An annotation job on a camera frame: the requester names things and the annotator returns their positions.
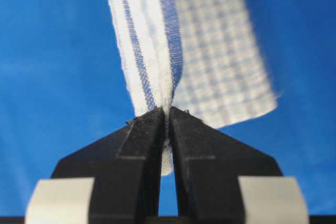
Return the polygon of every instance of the tape piece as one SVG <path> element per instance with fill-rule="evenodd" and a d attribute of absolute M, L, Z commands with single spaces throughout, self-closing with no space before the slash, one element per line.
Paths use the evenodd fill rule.
<path fill-rule="evenodd" d="M 87 224 L 94 178 L 41 179 L 25 224 Z"/>
<path fill-rule="evenodd" d="M 239 176 L 246 224 L 308 224 L 301 190 L 293 177 Z"/>

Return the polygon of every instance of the blue backdrop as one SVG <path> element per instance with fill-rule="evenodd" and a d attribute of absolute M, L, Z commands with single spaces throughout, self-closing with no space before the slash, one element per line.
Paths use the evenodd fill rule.
<path fill-rule="evenodd" d="M 221 129 L 274 156 L 311 214 L 336 214 L 335 0 L 246 0 L 279 96 Z M 134 116 L 107 0 L 0 0 L 0 216 L 57 161 Z M 160 213 L 177 214 L 173 176 Z"/>

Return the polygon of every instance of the blue stripe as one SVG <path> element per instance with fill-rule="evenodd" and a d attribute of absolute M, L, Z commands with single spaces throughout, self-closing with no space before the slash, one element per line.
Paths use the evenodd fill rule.
<path fill-rule="evenodd" d="M 170 53 L 170 68 L 173 80 L 173 96 L 182 75 L 183 58 L 179 21 L 174 0 L 160 0 L 164 18 L 165 33 Z"/>
<path fill-rule="evenodd" d="M 149 80 L 148 80 L 146 66 L 143 63 L 143 56 L 142 56 L 142 53 L 141 53 L 141 48 L 140 48 L 140 45 L 139 45 L 139 40 L 138 40 L 138 37 L 137 37 L 137 33 L 135 32 L 133 18 L 132 18 L 132 15 L 131 15 L 131 11 L 130 11 L 130 8 L 129 8 L 128 1 L 127 0 L 122 0 L 122 4 L 124 6 L 125 16 L 126 16 L 126 20 L 127 20 L 127 26 L 128 26 L 128 30 L 129 30 L 130 37 L 131 37 L 133 52 L 134 52 L 134 55 L 135 55 L 136 67 L 138 68 L 138 71 L 139 71 L 139 76 L 140 76 L 140 79 L 141 79 L 142 89 L 143 89 L 143 92 L 144 92 L 144 95 L 145 95 L 146 104 L 147 104 L 148 110 L 152 110 L 152 109 L 155 108 L 155 102 L 154 102 L 152 90 L 151 90 L 151 87 L 150 87 L 150 83 L 149 83 Z"/>

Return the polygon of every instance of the grid pattern fabric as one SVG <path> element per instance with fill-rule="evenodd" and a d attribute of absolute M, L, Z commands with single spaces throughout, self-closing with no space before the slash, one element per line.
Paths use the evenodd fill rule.
<path fill-rule="evenodd" d="M 173 105 L 222 127 L 261 116 L 276 99 L 244 0 L 175 0 L 183 72 Z"/>

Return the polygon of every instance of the checkered fabric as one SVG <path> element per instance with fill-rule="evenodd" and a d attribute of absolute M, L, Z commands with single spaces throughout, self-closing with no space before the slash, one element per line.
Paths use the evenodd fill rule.
<path fill-rule="evenodd" d="M 222 127 L 276 107 L 244 0 L 109 4 L 136 115 L 173 103 Z"/>
<path fill-rule="evenodd" d="M 175 0 L 183 72 L 173 105 L 221 127 L 276 107 L 244 0 Z"/>

